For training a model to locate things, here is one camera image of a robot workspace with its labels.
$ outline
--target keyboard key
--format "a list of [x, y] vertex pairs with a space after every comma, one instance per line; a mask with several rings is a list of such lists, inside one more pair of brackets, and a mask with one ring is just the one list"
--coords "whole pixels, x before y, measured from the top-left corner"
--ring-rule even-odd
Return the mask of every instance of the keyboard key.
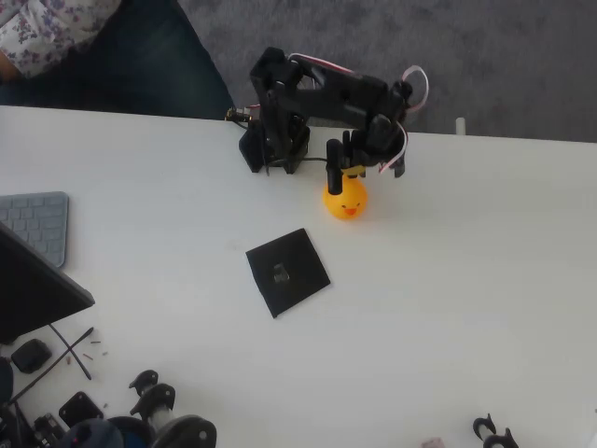
[[33, 208], [25, 208], [24, 210], [21, 210], [21, 218], [31, 219], [32, 217], [34, 217]]
[[48, 242], [48, 252], [62, 252], [62, 241], [50, 241]]
[[34, 244], [35, 250], [42, 254], [45, 254], [48, 251], [48, 245], [44, 241], [38, 241]]
[[27, 206], [26, 199], [13, 199], [12, 206], [15, 208], [25, 208]]
[[47, 207], [40, 207], [35, 209], [36, 217], [51, 217], [52, 211]]
[[64, 202], [64, 198], [62, 196], [51, 196], [46, 198], [46, 205], [60, 205]]
[[12, 223], [13, 231], [24, 231], [26, 227], [27, 227], [27, 221], [23, 221], [22, 219], [17, 219], [16, 221], [13, 221], [13, 223]]
[[41, 231], [29, 231], [29, 242], [41, 241]]
[[41, 207], [44, 204], [44, 198], [31, 198], [29, 205], [32, 207]]
[[60, 240], [62, 233], [60, 230], [54, 231], [43, 231], [44, 241], [51, 241], [51, 240]]
[[52, 264], [60, 263], [60, 254], [46, 254], [46, 260]]
[[60, 229], [62, 227], [62, 220], [56, 217], [48, 217], [41, 220], [42, 229]]

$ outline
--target yellow ball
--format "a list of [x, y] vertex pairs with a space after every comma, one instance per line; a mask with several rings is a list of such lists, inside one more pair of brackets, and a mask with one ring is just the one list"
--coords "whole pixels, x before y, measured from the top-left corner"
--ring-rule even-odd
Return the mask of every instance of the yellow ball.
[[324, 204], [334, 217], [339, 219], [355, 219], [359, 217], [367, 205], [367, 190], [358, 178], [342, 177], [342, 193], [329, 194], [327, 185], [324, 188]]

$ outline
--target blue jeans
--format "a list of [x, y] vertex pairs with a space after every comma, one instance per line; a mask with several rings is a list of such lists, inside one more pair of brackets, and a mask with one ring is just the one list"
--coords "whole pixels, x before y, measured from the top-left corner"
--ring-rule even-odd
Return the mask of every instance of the blue jeans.
[[223, 119], [232, 100], [176, 0], [123, 0], [86, 52], [1, 85], [0, 105]]

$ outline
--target black square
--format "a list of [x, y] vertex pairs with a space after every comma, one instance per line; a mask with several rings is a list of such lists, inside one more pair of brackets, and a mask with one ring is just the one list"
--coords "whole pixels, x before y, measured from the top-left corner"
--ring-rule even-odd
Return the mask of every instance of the black square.
[[251, 249], [246, 257], [272, 317], [330, 283], [304, 229]]

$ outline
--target white wire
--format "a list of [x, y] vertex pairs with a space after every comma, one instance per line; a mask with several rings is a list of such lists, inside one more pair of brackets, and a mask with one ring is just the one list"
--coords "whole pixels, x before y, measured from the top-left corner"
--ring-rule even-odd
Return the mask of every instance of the white wire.
[[387, 170], [392, 163], [400, 159], [404, 156], [404, 153], [407, 150], [407, 146], [409, 145], [409, 135], [407, 134], [406, 130], [402, 127], [402, 125], [397, 121], [396, 124], [400, 126], [402, 133], [404, 134], [404, 143], [402, 144], [402, 149], [398, 152], [390, 161], [388, 161], [383, 167], [380, 168], [380, 174], [382, 174], [385, 170]]
[[312, 61], [314, 63], [322, 63], [324, 65], [329, 65], [333, 68], [336, 68], [338, 70], [341, 70], [342, 72], [346, 72], [346, 73], [354, 73], [353, 70], [351, 70], [350, 68], [346, 68], [346, 67], [342, 67], [341, 65], [337, 65], [336, 63], [331, 63], [330, 61], [326, 61], [325, 59], [319, 59], [319, 58], [314, 58], [313, 56], [309, 56], [307, 54], [302, 54], [302, 53], [290, 53], [288, 55], [288, 61], [292, 61], [292, 58], [295, 57], [300, 57], [303, 59], [306, 59], [308, 61]]
[[412, 67], [407, 68], [407, 70], [402, 75], [402, 80], [406, 81], [407, 77], [409, 77], [415, 72], [421, 72], [425, 78], [425, 95], [423, 95], [423, 99], [420, 103], [409, 107], [410, 112], [416, 112], [417, 110], [420, 110], [427, 102], [427, 97], [429, 96], [429, 78], [427, 77], [425, 71], [419, 65], [413, 65]]

